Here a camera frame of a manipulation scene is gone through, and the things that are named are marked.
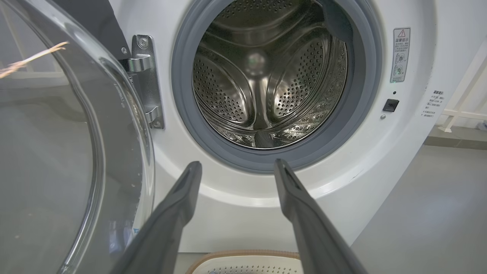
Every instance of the hinge screw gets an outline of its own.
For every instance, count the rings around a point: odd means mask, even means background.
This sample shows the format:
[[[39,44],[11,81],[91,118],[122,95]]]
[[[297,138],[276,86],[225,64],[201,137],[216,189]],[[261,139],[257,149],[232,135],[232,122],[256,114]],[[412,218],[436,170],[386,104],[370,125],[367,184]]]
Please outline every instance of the hinge screw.
[[[139,47],[141,49],[146,49],[148,47],[148,45],[149,45],[149,40],[147,40],[147,38],[145,38],[145,37],[141,37],[137,41],[137,44],[139,45]]]

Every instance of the metal hinge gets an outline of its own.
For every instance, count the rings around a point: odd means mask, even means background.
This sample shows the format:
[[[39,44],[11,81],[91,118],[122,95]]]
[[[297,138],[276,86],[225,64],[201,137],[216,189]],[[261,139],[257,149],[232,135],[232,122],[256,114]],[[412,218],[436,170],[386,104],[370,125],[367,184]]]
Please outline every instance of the metal hinge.
[[[129,79],[144,105],[147,122],[151,128],[164,129],[161,96],[154,53],[154,43],[149,35],[134,35],[132,57],[120,60]]]

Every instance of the white basket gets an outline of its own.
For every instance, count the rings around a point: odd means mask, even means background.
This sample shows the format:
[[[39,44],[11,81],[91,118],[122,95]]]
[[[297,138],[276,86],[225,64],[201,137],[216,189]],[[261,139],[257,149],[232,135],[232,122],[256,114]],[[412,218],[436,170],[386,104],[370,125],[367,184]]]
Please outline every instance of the white basket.
[[[186,274],[302,274],[298,253],[272,250],[233,250],[210,253]]]

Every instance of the white washing machine body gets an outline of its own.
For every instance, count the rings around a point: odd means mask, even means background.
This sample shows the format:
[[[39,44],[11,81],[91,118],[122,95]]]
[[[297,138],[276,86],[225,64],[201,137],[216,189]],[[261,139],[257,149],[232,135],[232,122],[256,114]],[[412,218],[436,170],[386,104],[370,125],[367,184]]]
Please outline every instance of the white washing machine body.
[[[203,166],[196,212],[184,229],[180,251],[297,250],[291,223],[279,207],[274,177],[216,160],[194,140],[179,116],[171,85],[171,58],[194,1],[111,3],[127,42],[134,34],[144,34],[151,35],[156,45],[166,128],[152,132],[157,163],[154,204],[164,198],[189,162],[197,160]],[[487,32],[483,14],[487,3],[480,0],[370,0],[368,4],[379,22],[383,47],[373,105],[340,148],[296,171],[350,245],[406,170]],[[397,28],[410,28],[403,82],[390,81]],[[395,112],[384,112],[390,98],[399,100],[399,105]]]

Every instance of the warning label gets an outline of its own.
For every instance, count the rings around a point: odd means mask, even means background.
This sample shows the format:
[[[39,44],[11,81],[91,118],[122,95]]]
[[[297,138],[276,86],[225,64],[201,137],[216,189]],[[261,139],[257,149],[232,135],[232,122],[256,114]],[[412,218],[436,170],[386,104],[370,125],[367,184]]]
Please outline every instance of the warning label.
[[[408,67],[411,28],[394,29],[393,67],[391,83],[403,82]]]

